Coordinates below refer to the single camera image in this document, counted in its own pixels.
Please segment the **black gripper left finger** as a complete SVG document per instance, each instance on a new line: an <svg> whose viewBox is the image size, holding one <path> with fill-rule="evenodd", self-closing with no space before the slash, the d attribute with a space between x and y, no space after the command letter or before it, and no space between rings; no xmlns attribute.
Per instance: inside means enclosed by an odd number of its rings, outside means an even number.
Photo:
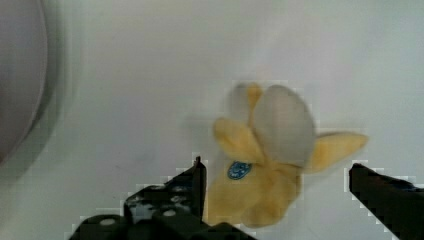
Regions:
<svg viewBox="0 0 424 240"><path fill-rule="evenodd" d="M206 180L207 169L197 157L167 182L129 196L121 215L85 219L69 240L257 240L226 222L202 220Z"/></svg>

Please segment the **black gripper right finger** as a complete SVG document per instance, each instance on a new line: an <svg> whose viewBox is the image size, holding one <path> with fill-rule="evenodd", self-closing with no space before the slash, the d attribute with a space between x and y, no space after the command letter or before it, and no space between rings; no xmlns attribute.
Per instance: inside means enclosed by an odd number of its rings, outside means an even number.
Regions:
<svg viewBox="0 0 424 240"><path fill-rule="evenodd" d="M423 240L423 189L355 163L350 192L399 240Z"/></svg>

